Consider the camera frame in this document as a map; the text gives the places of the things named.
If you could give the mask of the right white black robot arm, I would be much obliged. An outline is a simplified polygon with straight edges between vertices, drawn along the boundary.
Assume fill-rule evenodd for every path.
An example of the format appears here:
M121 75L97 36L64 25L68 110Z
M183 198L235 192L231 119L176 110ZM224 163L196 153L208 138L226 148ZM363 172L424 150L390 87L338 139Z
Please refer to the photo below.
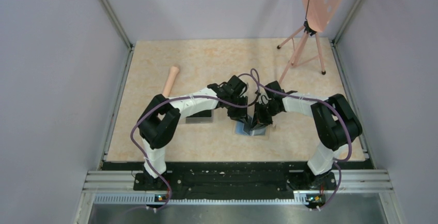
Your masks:
M299 113L312 117L320 143L303 171L303 183L310 189L318 188L333 163L348 161L352 143L362 134L363 128L347 99L342 94L316 97L296 91L285 92L278 81L264 86L267 102L257 102L250 125L258 130L273 124L273 117L280 113ZM345 158L339 156L347 151Z

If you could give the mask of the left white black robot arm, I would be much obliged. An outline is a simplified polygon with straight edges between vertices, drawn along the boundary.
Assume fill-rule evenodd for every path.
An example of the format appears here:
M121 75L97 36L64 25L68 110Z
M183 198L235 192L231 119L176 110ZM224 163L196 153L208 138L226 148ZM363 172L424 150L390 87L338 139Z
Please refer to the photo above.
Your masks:
M180 97L154 96L135 126L144 144L146 183L156 190L165 185L165 148L180 120L203 111L225 108L231 120L248 123L247 90L247 84L234 75L226 82L209 84Z

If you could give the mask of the clear plastic card box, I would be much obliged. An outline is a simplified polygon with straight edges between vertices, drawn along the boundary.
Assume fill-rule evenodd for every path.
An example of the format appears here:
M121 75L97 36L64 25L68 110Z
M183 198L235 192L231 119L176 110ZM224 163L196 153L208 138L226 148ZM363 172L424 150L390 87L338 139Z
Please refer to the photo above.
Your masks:
M186 117L186 124L203 124L213 122L213 110L203 110Z

